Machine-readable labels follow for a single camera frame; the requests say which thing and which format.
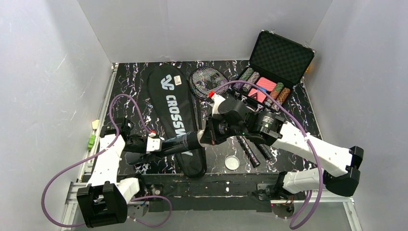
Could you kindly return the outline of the clear shuttlecock tube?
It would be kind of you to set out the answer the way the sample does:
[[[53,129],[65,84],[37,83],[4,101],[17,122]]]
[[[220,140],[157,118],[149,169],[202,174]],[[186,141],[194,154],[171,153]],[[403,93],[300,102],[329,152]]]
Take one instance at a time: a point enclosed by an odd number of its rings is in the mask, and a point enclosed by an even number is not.
[[[181,154],[201,148],[196,131],[190,131],[162,142],[162,149],[158,152],[160,157]]]

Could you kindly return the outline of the white feather shuttlecock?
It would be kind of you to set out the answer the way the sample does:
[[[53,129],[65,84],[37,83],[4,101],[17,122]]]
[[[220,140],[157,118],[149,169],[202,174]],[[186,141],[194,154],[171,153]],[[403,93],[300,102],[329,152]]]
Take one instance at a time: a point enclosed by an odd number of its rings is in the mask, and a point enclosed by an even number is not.
[[[208,129],[201,129],[197,131],[197,139],[202,147],[210,147],[216,145],[216,141],[212,137],[211,131]]]

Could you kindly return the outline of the white tube lid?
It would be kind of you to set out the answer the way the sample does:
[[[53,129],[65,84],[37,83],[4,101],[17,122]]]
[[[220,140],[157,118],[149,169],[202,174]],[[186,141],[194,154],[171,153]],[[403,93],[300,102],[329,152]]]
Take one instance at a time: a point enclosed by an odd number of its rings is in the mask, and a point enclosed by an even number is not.
[[[237,157],[232,155],[232,156],[227,156],[225,158],[225,167],[228,170],[235,171],[239,168],[239,166],[240,166],[240,161]]]

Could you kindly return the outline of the black racket cover bag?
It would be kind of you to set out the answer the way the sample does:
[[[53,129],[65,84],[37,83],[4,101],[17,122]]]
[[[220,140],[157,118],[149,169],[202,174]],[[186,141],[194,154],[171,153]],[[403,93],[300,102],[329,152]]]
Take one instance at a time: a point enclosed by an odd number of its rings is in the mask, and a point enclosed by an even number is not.
[[[190,87],[178,68],[169,64],[156,67],[147,77],[147,92],[166,140],[198,131]],[[203,147],[174,155],[185,176],[199,178],[206,173]]]

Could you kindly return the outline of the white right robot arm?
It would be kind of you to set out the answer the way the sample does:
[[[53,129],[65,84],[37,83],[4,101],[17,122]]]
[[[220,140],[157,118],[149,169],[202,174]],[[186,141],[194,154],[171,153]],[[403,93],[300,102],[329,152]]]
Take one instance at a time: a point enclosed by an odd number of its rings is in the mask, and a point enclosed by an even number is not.
[[[355,193],[364,156],[362,148],[332,145],[306,134],[276,113],[254,112],[236,99],[215,95],[213,100],[205,129],[197,133],[202,147],[223,143],[229,137],[243,136],[253,143],[286,150],[316,164],[312,170],[280,173],[274,193],[291,195],[320,187],[344,197]]]

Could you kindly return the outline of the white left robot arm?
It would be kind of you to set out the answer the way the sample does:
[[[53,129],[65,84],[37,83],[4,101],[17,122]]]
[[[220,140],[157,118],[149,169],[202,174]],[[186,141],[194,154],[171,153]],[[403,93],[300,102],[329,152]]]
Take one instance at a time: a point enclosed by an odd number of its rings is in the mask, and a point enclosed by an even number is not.
[[[110,126],[101,131],[100,149],[91,178],[78,189],[77,202],[88,228],[124,223],[128,217],[128,202],[140,191],[141,176],[127,175],[117,179],[121,154],[133,129],[129,122],[122,124],[119,136]]]

